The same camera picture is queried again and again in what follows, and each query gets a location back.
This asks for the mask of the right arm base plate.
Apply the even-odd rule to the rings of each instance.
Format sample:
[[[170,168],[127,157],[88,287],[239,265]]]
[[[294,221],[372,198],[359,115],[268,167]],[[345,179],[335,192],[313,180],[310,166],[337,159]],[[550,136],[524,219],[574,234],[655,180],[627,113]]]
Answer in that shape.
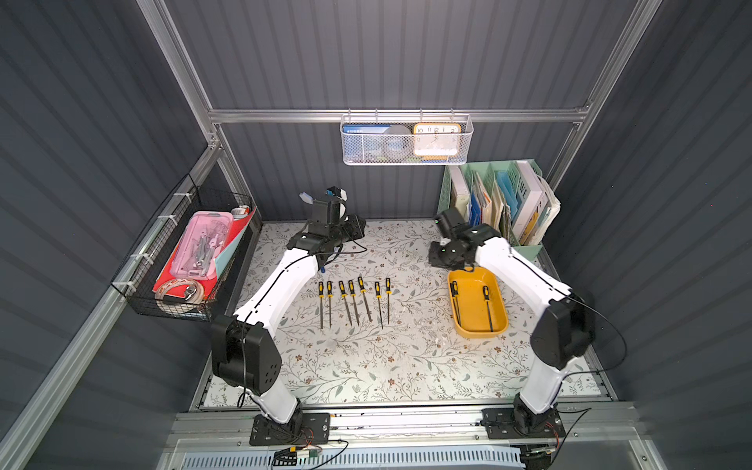
[[[480,426],[490,440],[563,439],[566,430],[556,409],[534,414],[525,407],[483,409]]]

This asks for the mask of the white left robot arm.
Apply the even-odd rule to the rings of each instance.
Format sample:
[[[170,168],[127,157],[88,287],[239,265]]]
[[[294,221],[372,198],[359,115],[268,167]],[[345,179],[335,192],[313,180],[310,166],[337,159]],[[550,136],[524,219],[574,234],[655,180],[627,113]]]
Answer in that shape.
[[[239,388],[278,425],[298,425],[300,400],[279,379],[282,358],[275,342],[281,321],[307,282],[364,237],[365,220],[350,215],[345,190],[330,187],[309,199],[311,216],[286,244],[268,279],[231,315],[211,323],[211,372]]]

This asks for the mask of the file tool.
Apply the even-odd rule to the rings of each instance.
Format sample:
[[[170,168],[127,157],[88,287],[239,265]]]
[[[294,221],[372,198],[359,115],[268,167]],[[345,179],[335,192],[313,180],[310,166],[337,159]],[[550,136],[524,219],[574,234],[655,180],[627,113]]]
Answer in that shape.
[[[459,306],[459,292],[458,292],[458,284],[455,280],[452,280],[450,282],[450,295],[452,295],[452,307],[454,308],[454,318],[456,319],[456,324],[458,327],[461,326],[461,313],[460,313],[460,306]]]
[[[488,321],[489,321],[489,331],[493,333],[493,332],[495,332],[495,329],[494,329],[493,314],[492,314],[492,311],[491,311],[491,295],[490,294],[491,294],[491,291],[490,291],[489,286],[488,285],[484,285],[483,286],[483,297],[484,297],[484,302],[485,302],[486,311],[487,311],[487,318],[488,318]]]
[[[381,290],[381,284],[379,281],[375,281],[374,283],[374,290],[375,290],[375,296],[377,301],[377,307],[378,307],[378,315],[379,315],[379,325],[381,328],[384,327],[384,321],[383,321],[383,311],[382,311],[382,290]]]
[[[387,323],[391,323],[391,295],[392,295],[392,280],[391,278],[387,277],[385,279],[386,283],[386,294],[387,294]]]
[[[352,314],[351,314],[351,311],[350,311],[350,307],[348,305],[348,292],[346,290],[345,283],[344,283],[344,281],[340,280],[338,282],[338,284],[339,284],[339,290],[340,290],[340,294],[341,294],[341,298],[342,298],[342,303],[343,303],[343,305],[345,307],[345,310],[346,310],[346,315],[347,315],[348,323],[349,323],[350,326],[353,326],[353,318],[352,318]]]
[[[319,328],[323,330],[324,328],[324,283],[323,281],[319,281],[317,284],[318,289],[318,297],[319,297]]]
[[[370,309],[370,306],[369,306],[369,303],[368,303],[368,299],[367,299],[367,290],[365,288],[364,280],[363,280],[362,276],[360,276],[360,275],[358,276],[358,289],[360,289],[360,294],[362,294],[363,305],[364,305],[365,310],[366,310],[366,315],[367,315],[368,321],[372,322],[373,320],[372,320],[371,309]]]
[[[327,322],[328,326],[332,327],[332,299],[333,299],[333,283],[331,280],[326,282],[326,294],[327,294]]]
[[[358,303],[356,302],[356,288],[354,287],[354,281],[348,281],[348,287],[352,298],[352,306],[354,307],[354,315],[356,316],[356,325],[360,326],[360,314],[358,313]]]

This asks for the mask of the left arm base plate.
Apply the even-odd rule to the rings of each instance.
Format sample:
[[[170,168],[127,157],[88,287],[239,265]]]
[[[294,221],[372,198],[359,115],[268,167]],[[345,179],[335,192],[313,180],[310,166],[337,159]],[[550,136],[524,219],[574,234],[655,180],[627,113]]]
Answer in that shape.
[[[286,424],[258,414],[249,438],[251,447],[323,445],[329,441],[331,415],[295,412]]]

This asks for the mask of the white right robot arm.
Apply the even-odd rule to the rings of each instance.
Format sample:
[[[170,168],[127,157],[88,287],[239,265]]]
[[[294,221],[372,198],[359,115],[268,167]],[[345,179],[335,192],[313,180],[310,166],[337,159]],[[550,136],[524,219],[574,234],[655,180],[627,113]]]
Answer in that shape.
[[[548,413],[575,360],[595,340],[595,312],[568,285],[521,256],[497,229],[472,225],[454,208],[438,213],[434,221],[445,242],[431,245],[432,266],[485,268],[532,309],[535,359],[515,405],[531,416]]]

